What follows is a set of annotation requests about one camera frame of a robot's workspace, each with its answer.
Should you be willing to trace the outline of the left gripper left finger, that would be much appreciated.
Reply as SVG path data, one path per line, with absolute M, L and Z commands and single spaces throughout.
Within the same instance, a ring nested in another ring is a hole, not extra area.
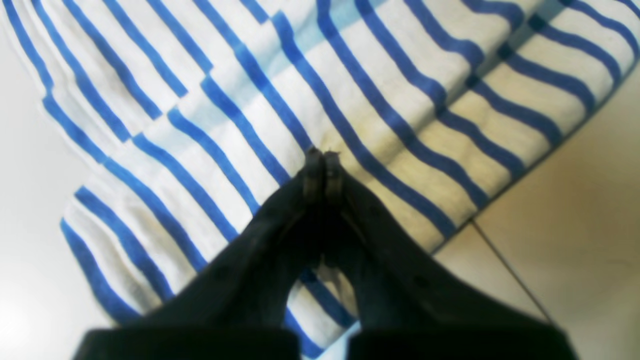
M 323 349 L 288 310 L 290 292 L 319 247 L 306 234 L 322 201 L 323 154 L 304 166 L 179 294 L 117 329 L 83 338 L 76 360 L 301 360 Z

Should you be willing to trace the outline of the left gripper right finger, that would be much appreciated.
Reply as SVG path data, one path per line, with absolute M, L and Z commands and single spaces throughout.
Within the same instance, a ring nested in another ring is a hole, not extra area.
M 566 335 L 459 279 L 427 254 L 337 153 L 324 155 L 324 259 L 354 290 L 349 360 L 575 360 Z

